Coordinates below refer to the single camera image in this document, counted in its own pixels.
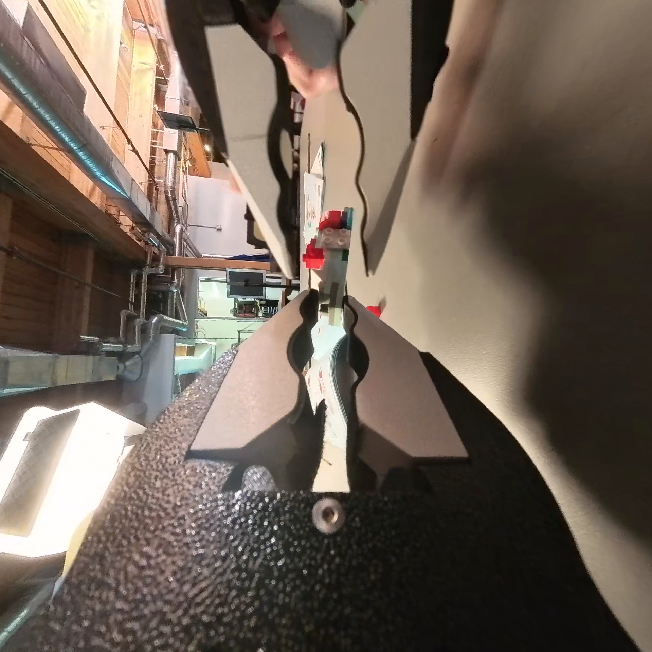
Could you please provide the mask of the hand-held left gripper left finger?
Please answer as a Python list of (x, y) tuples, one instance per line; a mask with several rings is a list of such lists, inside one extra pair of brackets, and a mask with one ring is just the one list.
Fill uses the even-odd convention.
[(190, 459), (290, 461), (317, 449), (322, 426), (304, 370), (319, 311), (318, 292), (301, 291), (237, 348)]

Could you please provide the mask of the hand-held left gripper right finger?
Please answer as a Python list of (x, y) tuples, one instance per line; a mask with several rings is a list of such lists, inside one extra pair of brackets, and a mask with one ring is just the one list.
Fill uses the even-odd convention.
[(349, 486), (469, 460), (420, 351), (347, 296), (343, 306), (353, 383), (347, 423)]

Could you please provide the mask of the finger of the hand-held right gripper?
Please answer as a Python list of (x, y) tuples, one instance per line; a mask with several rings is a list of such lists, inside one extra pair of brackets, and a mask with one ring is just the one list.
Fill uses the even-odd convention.
[(284, 276), (295, 278), (291, 94), (284, 63), (239, 24), (205, 28), (227, 165)]
[(411, 131), (411, 1), (370, 1), (339, 53), (340, 87), (360, 141), (354, 187), (362, 200), (366, 274), (387, 245), (415, 146)]

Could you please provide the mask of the white red green lego model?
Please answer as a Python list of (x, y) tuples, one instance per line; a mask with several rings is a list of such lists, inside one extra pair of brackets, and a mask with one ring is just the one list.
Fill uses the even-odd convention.
[(309, 286), (319, 295), (320, 315), (325, 316), (330, 327), (343, 323), (353, 225), (353, 208), (325, 211), (302, 255)]

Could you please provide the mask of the open light blue instruction booklet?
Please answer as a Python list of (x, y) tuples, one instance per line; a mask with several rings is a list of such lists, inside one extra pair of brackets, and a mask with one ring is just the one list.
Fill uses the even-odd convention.
[(325, 404), (324, 442), (344, 450), (354, 383), (347, 335), (342, 326), (319, 320), (311, 337), (314, 353), (305, 374), (310, 402), (313, 410)]

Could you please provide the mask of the black monitor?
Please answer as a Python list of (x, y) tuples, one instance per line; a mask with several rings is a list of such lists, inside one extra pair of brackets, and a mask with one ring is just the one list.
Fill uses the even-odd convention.
[(253, 269), (229, 269), (225, 272), (226, 296), (233, 299), (265, 299), (266, 272)]

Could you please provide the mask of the silver round ventilation duct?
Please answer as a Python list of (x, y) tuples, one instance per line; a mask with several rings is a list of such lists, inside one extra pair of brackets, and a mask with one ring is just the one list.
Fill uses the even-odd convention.
[(165, 177), (164, 177), (164, 194), (169, 214), (169, 219), (172, 224), (172, 237), (174, 241), (174, 256), (184, 256), (184, 236), (185, 226), (182, 219), (182, 214), (179, 209), (179, 202), (177, 196), (177, 172), (179, 156), (177, 151), (164, 150), (166, 156), (165, 163)]

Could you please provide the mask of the wooden support post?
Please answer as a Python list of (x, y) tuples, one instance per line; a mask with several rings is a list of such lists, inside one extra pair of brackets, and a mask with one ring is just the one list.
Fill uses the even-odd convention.
[(270, 271), (267, 261), (218, 257), (166, 256), (165, 264), (173, 269), (195, 269), (203, 271), (253, 270)]

